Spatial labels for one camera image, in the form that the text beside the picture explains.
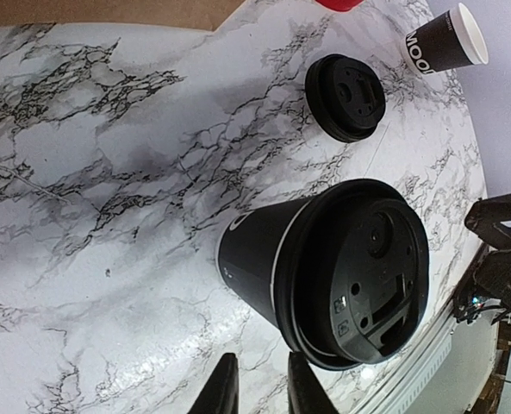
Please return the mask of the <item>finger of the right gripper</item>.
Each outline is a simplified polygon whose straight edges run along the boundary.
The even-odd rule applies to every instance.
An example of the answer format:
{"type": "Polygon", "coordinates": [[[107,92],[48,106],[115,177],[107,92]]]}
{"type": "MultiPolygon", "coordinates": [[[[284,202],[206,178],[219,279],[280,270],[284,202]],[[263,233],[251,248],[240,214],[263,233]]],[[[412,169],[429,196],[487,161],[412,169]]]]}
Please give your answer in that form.
{"type": "Polygon", "coordinates": [[[497,250],[511,249],[511,193],[476,201],[465,217],[465,227],[497,250]]]}
{"type": "Polygon", "coordinates": [[[479,264],[474,280],[511,310],[511,250],[489,252],[479,264]]]}

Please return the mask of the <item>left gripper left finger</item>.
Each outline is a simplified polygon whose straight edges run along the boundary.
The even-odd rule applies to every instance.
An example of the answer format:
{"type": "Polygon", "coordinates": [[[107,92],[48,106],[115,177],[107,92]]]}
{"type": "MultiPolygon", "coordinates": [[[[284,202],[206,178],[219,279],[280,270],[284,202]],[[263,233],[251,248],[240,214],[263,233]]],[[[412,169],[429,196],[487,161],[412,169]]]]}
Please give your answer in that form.
{"type": "Polygon", "coordinates": [[[235,354],[225,353],[220,358],[188,413],[239,413],[239,368],[235,354]]]}

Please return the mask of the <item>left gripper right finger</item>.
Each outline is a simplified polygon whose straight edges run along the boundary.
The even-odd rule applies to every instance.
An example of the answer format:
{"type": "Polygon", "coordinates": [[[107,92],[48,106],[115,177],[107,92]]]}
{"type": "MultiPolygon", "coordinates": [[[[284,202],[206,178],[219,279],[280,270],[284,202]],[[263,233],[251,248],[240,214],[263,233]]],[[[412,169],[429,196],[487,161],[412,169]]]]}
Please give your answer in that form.
{"type": "Polygon", "coordinates": [[[302,353],[289,355],[288,404],[289,413],[339,413],[302,353]]]}

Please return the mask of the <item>black paper coffee cup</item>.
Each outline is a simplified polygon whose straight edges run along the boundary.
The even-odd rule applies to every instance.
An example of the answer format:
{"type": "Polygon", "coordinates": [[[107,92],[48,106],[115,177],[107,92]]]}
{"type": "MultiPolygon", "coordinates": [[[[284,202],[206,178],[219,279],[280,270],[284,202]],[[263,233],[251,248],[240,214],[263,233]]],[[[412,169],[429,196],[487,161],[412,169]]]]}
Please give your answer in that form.
{"type": "Polygon", "coordinates": [[[226,226],[217,243],[215,263],[225,284],[274,327],[278,256],[311,201],[299,198],[249,210],[226,226]]]}

